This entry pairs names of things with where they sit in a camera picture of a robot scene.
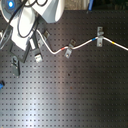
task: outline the screw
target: screw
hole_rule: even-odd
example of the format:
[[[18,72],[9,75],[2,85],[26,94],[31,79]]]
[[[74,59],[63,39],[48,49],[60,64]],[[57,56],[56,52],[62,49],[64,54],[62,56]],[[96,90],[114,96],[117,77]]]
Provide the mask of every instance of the screw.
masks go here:
[[[99,43],[99,46],[102,46],[102,43],[101,42]]]
[[[69,57],[69,54],[67,54],[66,57]]]

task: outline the black perforated table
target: black perforated table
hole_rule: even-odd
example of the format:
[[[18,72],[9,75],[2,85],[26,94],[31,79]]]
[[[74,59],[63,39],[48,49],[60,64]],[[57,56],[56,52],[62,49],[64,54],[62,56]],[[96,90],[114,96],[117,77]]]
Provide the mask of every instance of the black perforated table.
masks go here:
[[[0,17],[0,30],[6,22]],[[40,23],[48,30],[53,50],[94,38],[97,27],[105,37],[128,47],[127,11],[65,11],[56,24]],[[0,126],[3,128],[127,128],[128,52],[107,41],[98,48],[93,41],[74,50],[51,55],[42,47],[43,62],[36,63],[32,51],[21,76],[12,75],[8,45],[0,51]],[[20,50],[15,53],[21,56]]]

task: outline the white cable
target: white cable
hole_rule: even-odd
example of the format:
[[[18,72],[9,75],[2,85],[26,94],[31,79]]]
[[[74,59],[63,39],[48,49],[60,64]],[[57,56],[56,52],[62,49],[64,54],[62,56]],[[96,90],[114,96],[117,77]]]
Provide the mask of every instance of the white cable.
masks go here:
[[[37,31],[38,34],[40,35],[42,41],[44,42],[44,44],[46,45],[46,47],[48,48],[48,50],[49,50],[53,55],[56,55],[56,54],[58,54],[59,52],[61,52],[62,50],[69,48],[68,46],[66,46],[66,47],[64,47],[64,48],[59,49],[59,50],[56,51],[56,52],[53,52],[53,51],[50,49],[50,47],[47,45],[46,41],[44,40],[44,38],[43,38],[41,32],[40,32],[39,30],[36,30],[36,31]]]
[[[91,39],[91,40],[89,40],[89,41],[87,41],[87,42],[85,42],[85,43],[83,43],[83,44],[81,44],[81,45],[79,45],[79,46],[76,46],[76,47],[74,47],[74,48],[72,48],[72,49],[78,49],[78,48],[81,48],[81,47],[83,47],[84,45],[87,45],[87,44],[89,44],[90,42],[92,42],[93,40]]]
[[[118,46],[118,47],[120,47],[120,48],[122,48],[122,49],[128,51],[128,48],[126,48],[126,47],[124,47],[124,46],[122,46],[122,45],[120,45],[120,44],[117,44],[117,43],[111,41],[110,39],[108,39],[108,38],[106,38],[106,37],[104,37],[103,39],[106,40],[106,41],[108,41],[108,42],[110,42],[111,44],[114,44],[114,45],[116,45],[116,46]]]

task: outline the bracket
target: bracket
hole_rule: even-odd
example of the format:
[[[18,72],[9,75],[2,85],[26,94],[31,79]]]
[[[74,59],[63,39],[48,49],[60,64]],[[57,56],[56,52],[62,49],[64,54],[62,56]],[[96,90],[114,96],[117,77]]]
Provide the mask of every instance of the bracket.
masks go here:
[[[16,56],[12,56],[11,58],[11,66],[12,66],[12,71],[13,75],[19,77],[20,76],[20,65],[19,65],[19,60]]]
[[[72,48],[74,48],[76,45],[76,42],[74,40],[71,40],[71,43],[69,44],[69,48],[67,49],[66,53],[65,53],[65,57],[66,58],[70,58],[71,54],[72,54]]]
[[[103,46],[103,27],[98,27],[97,28],[97,47],[102,47]]]
[[[28,55],[28,52],[29,52],[29,50],[30,50],[30,43],[28,43],[28,46],[27,46],[27,48],[26,48],[26,50],[25,50],[25,52],[24,52],[23,58],[18,57],[17,55],[15,55],[15,54],[12,52],[13,45],[14,45],[14,42],[13,42],[13,41],[10,41],[8,53],[9,53],[11,56],[15,56],[20,62],[25,63],[26,58],[27,58],[27,55]]]
[[[35,38],[35,35],[33,36],[33,39],[30,40],[30,44],[31,44],[31,47],[32,47],[32,52],[34,54],[34,57],[35,57],[35,60],[37,63],[39,62],[42,62],[43,61],[43,57],[42,57],[42,53],[41,53],[41,46],[42,46],[42,42],[41,41],[40,43],[37,42],[36,38]]]
[[[45,31],[45,33],[43,34],[43,38],[46,41],[48,39],[48,37],[50,36],[48,31]],[[42,62],[43,58],[42,58],[42,54],[41,54],[41,47],[44,45],[44,42],[42,41],[42,39],[40,38],[40,40],[38,41],[38,47],[36,47],[36,49],[34,49],[34,54],[35,54],[35,60],[37,63]]]

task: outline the cable clip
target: cable clip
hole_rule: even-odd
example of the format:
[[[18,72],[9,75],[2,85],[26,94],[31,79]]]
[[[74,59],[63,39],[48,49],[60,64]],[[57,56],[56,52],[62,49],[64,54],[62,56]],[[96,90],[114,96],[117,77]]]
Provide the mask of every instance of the cable clip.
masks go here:
[[[66,53],[65,53],[65,57],[66,58],[70,58],[71,54],[72,54],[72,48],[74,48],[76,45],[76,42],[74,40],[71,40],[71,43],[69,44],[69,48],[67,49]]]
[[[98,27],[97,28],[97,36],[98,36],[97,47],[103,46],[103,35],[104,35],[103,27]]]

